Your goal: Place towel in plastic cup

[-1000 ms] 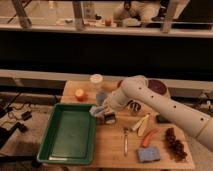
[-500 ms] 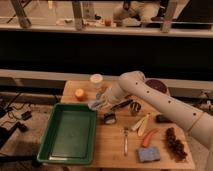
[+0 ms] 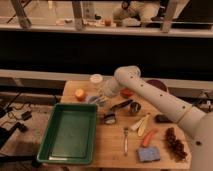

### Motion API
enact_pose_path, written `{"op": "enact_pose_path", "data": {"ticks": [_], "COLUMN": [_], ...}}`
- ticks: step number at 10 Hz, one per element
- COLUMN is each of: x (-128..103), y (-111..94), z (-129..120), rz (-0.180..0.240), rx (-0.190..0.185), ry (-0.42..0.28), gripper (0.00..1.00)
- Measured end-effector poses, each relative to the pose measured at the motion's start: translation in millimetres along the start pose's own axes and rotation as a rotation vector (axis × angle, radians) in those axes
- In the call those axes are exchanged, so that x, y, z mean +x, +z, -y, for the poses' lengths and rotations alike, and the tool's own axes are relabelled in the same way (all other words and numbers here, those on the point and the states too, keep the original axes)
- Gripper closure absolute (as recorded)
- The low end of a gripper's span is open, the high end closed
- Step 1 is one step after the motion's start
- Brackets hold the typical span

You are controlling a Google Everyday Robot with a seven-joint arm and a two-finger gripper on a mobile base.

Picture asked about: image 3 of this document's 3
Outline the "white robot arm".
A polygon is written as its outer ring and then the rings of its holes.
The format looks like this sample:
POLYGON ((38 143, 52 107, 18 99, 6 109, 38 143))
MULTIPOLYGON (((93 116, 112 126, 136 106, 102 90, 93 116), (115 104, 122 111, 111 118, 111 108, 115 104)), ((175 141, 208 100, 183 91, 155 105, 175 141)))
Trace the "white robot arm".
POLYGON ((122 88, 135 92, 176 123, 194 140, 190 171, 213 171, 213 112, 205 113, 196 106, 146 83, 137 66, 115 70, 103 87, 103 94, 112 98, 122 88))

